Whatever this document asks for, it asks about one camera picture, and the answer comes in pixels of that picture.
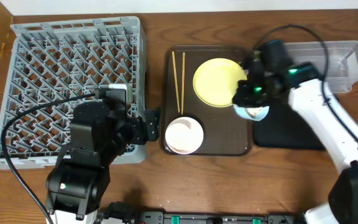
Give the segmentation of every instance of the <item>white cup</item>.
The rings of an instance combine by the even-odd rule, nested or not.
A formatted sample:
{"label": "white cup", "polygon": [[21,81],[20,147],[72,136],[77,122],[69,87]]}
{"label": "white cup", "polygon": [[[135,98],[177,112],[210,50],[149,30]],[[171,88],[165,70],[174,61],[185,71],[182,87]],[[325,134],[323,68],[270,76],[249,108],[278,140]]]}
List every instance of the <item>white cup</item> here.
{"label": "white cup", "polygon": [[173,120],[165,131],[168,147],[178,154],[195,152],[203,143],[204,131],[193,118],[181,117]]}

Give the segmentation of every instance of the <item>white wall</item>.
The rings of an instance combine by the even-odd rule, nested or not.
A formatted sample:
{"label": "white wall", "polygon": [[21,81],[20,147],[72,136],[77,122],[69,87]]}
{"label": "white wall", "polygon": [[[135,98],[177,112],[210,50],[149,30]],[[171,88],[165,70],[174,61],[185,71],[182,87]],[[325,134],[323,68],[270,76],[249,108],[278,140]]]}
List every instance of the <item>white wall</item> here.
{"label": "white wall", "polygon": [[358,0],[0,0],[14,16],[358,9]]}

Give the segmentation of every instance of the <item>white bowl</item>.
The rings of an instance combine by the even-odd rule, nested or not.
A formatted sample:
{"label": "white bowl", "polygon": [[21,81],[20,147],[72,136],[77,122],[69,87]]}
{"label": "white bowl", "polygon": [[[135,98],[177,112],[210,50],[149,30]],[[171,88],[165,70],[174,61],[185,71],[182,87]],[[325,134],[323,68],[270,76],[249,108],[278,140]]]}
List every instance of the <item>white bowl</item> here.
{"label": "white bowl", "polygon": [[204,131],[193,118],[181,117],[173,120],[165,131],[165,142],[178,154],[195,152],[203,143]]}
{"label": "white bowl", "polygon": [[243,107],[234,105],[234,110],[236,111],[237,115],[239,115],[241,118],[249,119],[251,121],[260,121],[260,120],[264,119],[267,116],[267,113],[269,112],[269,106],[260,108],[259,112],[257,114],[251,114],[252,109],[251,108],[243,108]]}

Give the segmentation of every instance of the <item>clear plastic container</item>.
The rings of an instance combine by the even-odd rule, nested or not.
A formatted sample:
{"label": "clear plastic container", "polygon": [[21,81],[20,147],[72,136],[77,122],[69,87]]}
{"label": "clear plastic container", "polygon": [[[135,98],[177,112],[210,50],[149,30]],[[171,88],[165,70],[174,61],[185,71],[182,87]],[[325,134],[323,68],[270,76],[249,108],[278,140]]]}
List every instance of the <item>clear plastic container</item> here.
{"label": "clear plastic container", "polygon": [[[327,41],[329,70],[327,82],[335,93],[347,93],[358,81],[358,41]],[[295,63],[312,62],[323,72],[325,57],[319,42],[286,43]]]}

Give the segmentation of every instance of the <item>gray plastic dish rack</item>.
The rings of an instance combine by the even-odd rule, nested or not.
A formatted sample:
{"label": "gray plastic dish rack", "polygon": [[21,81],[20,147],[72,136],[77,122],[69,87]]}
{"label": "gray plastic dish rack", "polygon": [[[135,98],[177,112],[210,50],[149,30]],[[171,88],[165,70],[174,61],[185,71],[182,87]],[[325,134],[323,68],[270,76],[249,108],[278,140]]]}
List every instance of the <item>gray plastic dish rack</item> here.
{"label": "gray plastic dish rack", "polygon": [[[132,90],[128,116],[143,115],[147,49],[139,18],[14,24],[11,28],[17,38],[0,112],[0,135],[11,118],[35,105],[88,94],[114,83]],[[70,142],[73,109],[93,100],[38,110],[14,123],[6,141],[15,166],[33,169],[55,165],[59,149]],[[113,164],[144,159],[145,146],[130,145]],[[1,145],[0,169],[8,169]]]}

